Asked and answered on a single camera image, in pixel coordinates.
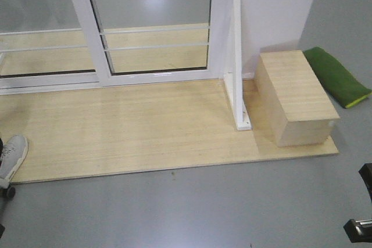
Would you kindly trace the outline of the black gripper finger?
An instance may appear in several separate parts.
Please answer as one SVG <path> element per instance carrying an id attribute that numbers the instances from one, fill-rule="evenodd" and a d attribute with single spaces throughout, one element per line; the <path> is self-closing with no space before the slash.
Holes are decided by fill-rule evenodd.
<path id="1" fill-rule="evenodd" d="M 344 225 L 344 230 L 352 243 L 371 243 L 371 220 L 350 219 Z"/>
<path id="2" fill-rule="evenodd" d="M 4 231 L 5 231 L 5 227 L 2 224 L 0 224 L 0 238 L 2 237 Z"/>
<path id="3" fill-rule="evenodd" d="M 359 170 L 359 174 L 364 181 L 364 184 L 369 193 L 370 199 L 372 199 L 372 173 L 371 173 L 371 163 L 365 163 Z"/>

